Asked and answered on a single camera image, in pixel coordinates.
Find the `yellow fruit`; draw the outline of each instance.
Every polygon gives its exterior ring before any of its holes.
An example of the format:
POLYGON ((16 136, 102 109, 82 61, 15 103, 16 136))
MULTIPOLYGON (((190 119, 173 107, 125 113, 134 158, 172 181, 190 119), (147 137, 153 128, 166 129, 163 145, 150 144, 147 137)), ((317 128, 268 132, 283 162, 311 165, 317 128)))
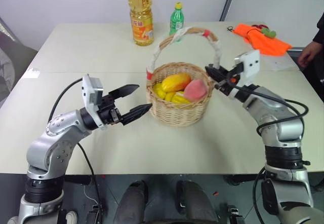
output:
POLYGON ((161 98, 161 99, 164 99, 165 96, 166 96, 166 92, 162 90, 162 87, 161 87, 161 83, 157 83, 153 86, 153 91, 155 92, 155 94, 161 98))
POLYGON ((191 77, 187 73, 178 73, 166 77, 162 81, 162 89, 165 92, 181 91, 190 83, 191 77))
POLYGON ((164 98, 165 101, 171 101, 172 97, 174 96, 174 94, 176 94, 174 91, 173 92, 168 92, 166 94, 166 97, 164 98))
POLYGON ((171 102, 176 104, 191 103, 183 96, 183 91, 177 92, 173 97, 171 102))

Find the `yellow bottle cap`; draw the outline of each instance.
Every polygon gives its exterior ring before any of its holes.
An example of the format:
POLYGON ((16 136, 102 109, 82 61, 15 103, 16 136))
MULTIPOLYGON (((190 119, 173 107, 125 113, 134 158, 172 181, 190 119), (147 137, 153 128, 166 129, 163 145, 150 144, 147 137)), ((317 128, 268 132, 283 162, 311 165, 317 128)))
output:
POLYGON ((177 2, 176 5, 175 5, 175 8, 176 8, 177 10, 182 9, 182 3, 181 3, 181 2, 177 2))

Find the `orange cloth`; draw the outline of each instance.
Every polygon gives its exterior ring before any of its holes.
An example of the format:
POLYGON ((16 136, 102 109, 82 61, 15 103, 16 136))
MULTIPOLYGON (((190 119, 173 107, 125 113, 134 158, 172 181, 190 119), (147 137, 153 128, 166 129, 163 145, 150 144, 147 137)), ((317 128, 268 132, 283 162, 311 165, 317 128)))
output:
POLYGON ((261 33, 261 29, 239 24, 235 30, 235 34, 243 36, 245 40, 248 40, 254 49, 259 49, 261 54, 281 56, 286 53, 286 51, 292 46, 285 43, 277 38, 268 38, 261 33))

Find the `gray chair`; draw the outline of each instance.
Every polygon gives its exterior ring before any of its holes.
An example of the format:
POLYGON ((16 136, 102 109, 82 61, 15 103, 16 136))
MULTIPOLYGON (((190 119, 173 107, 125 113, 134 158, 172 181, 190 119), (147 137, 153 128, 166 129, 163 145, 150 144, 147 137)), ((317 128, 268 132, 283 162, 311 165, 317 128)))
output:
POLYGON ((25 73, 37 51, 0 32, 0 107, 25 73))

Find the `bottle label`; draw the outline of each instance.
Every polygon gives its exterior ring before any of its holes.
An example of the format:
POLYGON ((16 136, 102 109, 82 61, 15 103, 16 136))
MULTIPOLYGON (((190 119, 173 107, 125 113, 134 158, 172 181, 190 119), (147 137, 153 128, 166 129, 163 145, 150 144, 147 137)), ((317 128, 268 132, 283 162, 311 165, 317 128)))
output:
POLYGON ((183 27, 183 22, 170 22, 171 30, 179 30, 183 27))
POLYGON ((176 30, 179 30, 183 27, 183 22, 176 22, 176 30))
POLYGON ((153 38, 152 18, 132 19, 133 36, 137 41, 146 41, 153 38))

